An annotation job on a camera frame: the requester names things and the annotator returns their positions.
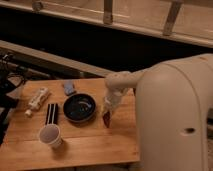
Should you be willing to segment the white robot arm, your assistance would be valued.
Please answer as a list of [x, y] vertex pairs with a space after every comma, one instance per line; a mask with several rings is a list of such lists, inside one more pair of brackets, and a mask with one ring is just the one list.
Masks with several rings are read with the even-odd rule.
[[207, 117], [213, 112], [213, 54], [160, 62], [105, 77], [110, 116], [134, 88], [141, 171], [208, 171]]

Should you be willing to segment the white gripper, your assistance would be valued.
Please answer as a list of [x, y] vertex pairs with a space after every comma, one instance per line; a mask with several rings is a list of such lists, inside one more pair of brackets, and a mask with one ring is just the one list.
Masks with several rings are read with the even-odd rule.
[[122, 91], [108, 89], [103, 98], [103, 114], [106, 114], [107, 112], [112, 114], [120, 104], [123, 96], [124, 93]]

